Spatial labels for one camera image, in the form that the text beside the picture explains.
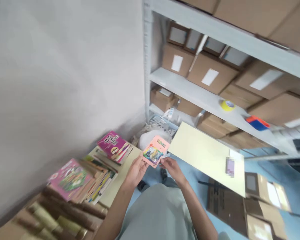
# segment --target white wall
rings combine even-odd
[[[0,219],[107,130],[142,125],[142,44],[140,0],[0,1]]]

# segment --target yellow tape roll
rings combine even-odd
[[[221,103],[221,107],[223,110],[225,110],[226,112],[231,112],[236,105],[234,105],[234,103],[230,102],[229,100],[224,100]]]

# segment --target cardboard sheet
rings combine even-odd
[[[182,122],[168,151],[239,195],[246,196],[243,156],[232,153],[234,177],[227,175],[226,158],[230,148],[212,137]]]

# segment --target stack of books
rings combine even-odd
[[[99,159],[71,159],[48,179],[48,185],[65,201],[96,204],[118,171]]]

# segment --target small picture book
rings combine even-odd
[[[160,136],[155,136],[143,151],[143,158],[151,167],[156,168],[161,158],[167,153],[170,144]]]
[[[107,154],[108,158],[114,160],[128,145],[115,131],[109,132],[100,141],[99,147]]]
[[[73,158],[49,179],[50,187],[64,200],[70,201],[91,180],[92,176]]]

